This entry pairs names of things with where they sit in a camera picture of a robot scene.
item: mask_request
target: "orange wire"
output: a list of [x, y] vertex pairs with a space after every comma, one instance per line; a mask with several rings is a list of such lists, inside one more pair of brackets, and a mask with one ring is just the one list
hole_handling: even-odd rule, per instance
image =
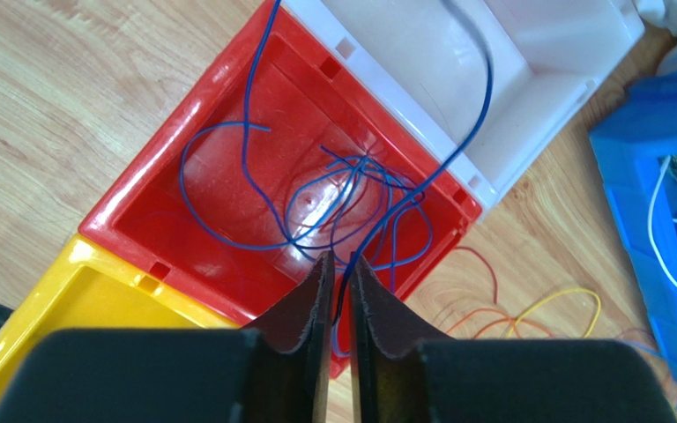
[[495, 273], [495, 269], [493, 268], [493, 265], [490, 264], [490, 262], [482, 254], [480, 254], [479, 251], [477, 251], [476, 249], [473, 249], [471, 247], [456, 247], [453, 250], [454, 251], [456, 251], [456, 250], [468, 251], [468, 252], [474, 254], [474, 256], [479, 258], [479, 260], [487, 266], [487, 269], [490, 271], [490, 276], [492, 276], [492, 278], [493, 278], [493, 304], [497, 305], [498, 284], [497, 284], [497, 274]]
[[[478, 338], [479, 336], [481, 336], [482, 332], [484, 332], [484, 331], [486, 331], [486, 330], [492, 328], [492, 327], [495, 326], [496, 324], [500, 324], [500, 323], [503, 323], [503, 322], [509, 322], [510, 324], [514, 324], [514, 322], [516, 321], [516, 319], [514, 319], [513, 317], [509, 316], [509, 315], [508, 315], [507, 313], [505, 313], [504, 311], [499, 310], [499, 309], [497, 309], [497, 308], [477, 308], [476, 310], [473, 310], [473, 311], [472, 311], [471, 313], [469, 313], [468, 315], [465, 315], [464, 318], [462, 318], [461, 320], [459, 320], [458, 322], [456, 322], [456, 324], [454, 324], [453, 326], [451, 326], [450, 329], [446, 330], [445, 333], [449, 333], [449, 334], [450, 334], [453, 330], [455, 330], [455, 329], [456, 329], [458, 326], [460, 326], [462, 323], [465, 323], [466, 321], [468, 321], [469, 319], [471, 319], [472, 317], [474, 317], [474, 316], [477, 315], [478, 313], [485, 313], [485, 312], [488, 312], [488, 313], [496, 313], [496, 314], [498, 314], [498, 315], [503, 316], [504, 318], [503, 318], [502, 320], [499, 320], [499, 321], [494, 322], [494, 323], [490, 323], [489, 325], [485, 326], [482, 330], [480, 330], [480, 332], [477, 333], [476, 336], [474, 336], [475, 339]], [[545, 334], [547, 334], [547, 335], [548, 335], [549, 337], [551, 337], [551, 338], [554, 337], [553, 333], [550, 332], [547, 328], [545, 328], [545, 327], [542, 326], [541, 324], [534, 323], [534, 322], [531, 322], [531, 321], [528, 321], [528, 320], [523, 320], [522, 323], [523, 323], [523, 324], [528, 324], [528, 325], [530, 325], [530, 326], [532, 326], [532, 327], [534, 327], [534, 328], [537, 328], [537, 329], [539, 329], [539, 330], [545, 332]], [[517, 337], [522, 338], [521, 334], [518, 332], [518, 328], [515, 328], [515, 332], [516, 332], [516, 336], [517, 336]]]

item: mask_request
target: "wood grain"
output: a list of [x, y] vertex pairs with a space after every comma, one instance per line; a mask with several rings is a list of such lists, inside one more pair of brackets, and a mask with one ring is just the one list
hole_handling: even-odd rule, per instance
[[[0, 1], [0, 302], [18, 306], [256, 6], [256, 0]], [[668, 33], [650, 29], [465, 238], [495, 267], [501, 306], [511, 314], [554, 290], [586, 286], [605, 302], [593, 336], [647, 326], [586, 134], [672, 45]], [[491, 298], [487, 269], [455, 252], [409, 305], [448, 329]], [[573, 337], [592, 310], [591, 298], [579, 295], [534, 319]], [[471, 336], [475, 323], [485, 322], [456, 335]], [[664, 365], [652, 363], [664, 377]], [[352, 421], [350, 386], [348, 372], [331, 384], [330, 421]], [[668, 395], [675, 400], [677, 387], [668, 386]]]

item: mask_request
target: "plastic bin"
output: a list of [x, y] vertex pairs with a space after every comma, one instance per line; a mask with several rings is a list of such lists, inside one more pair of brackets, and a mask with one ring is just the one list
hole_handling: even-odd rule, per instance
[[[659, 158], [677, 154], [675, 76], [643, 82], [631, 101], [591, 134], [607, 200], [630, 255], [659, 348], [677, 381], [677, 288], [662, 271], [646, 216], [660, 172]], [[677, 279], [677, 182], [666, 178], [654, 210], [660, 254]]]
[[54, 330], [232, 326], [209, 308], [76, 235], [0, 330], [0, 397], [19, 363]]
[[[242, 119], [247, 71], [272, 5], [256, 11], [79, 229], [239, 324], [283, 297], [311, 263], [294, 248], [256, 253], [213, 239], [186, 209], [177, 171], [182, 149], [199, 130]], [[492, 0], [465, 8], [495, 53], [495, 102], [465, 155], [427, 192], [422, 207], [433, 222], [432, 246], [398, 268], [402, 299], [505, 195], [643, 33], [629, 0]], [[326, 172], [332, 158], [320, 145], [345, 156], [369, 153], [419, 182], [472, 126], [484, 78], [468, 33], [438, 0], [394, 2], [388, 13], [375, 1], [285, 0], [253, 90], [251, 120], [271, 132], [251, 132], [250, 170], [280, 211], [296, 187]], [[232, 240], [283, 241], [242, 177], [241, 145], [237, 128], [197, 142], [184, 164], [190, 200], [205, 222]], [[340, 183], [310, 192], [295, 207], [294, 220], [312, 219]], [[376, 192], [364, 192], [353, 211], [356, 221], [366, 220], [377, 201]], [[411, 213], [402, 219], [399, 257], [421, 249], [425, 228]], [[342, 243], [339, 256], [347, 259], [365, 234]], [[379, 263], [390, 257], [385, 242]], [[389, 284], [389, 272], [378, 277]], [[338, 336], [348, 345], [346, 327]], [[332, 375], [345, 364], [334, 366]]]

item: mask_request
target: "white plastic crate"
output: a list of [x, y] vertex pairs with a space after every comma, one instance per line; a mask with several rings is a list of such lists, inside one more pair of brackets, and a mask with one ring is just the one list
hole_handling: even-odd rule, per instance
[[[284, 0], [287, 9], [443, 161], [482, 107], [486, 71], [441, 0]], [[456, 0], [484, 34], [494, 96], [450, 172], [484, 214], [644, 33], [631, 0]]]

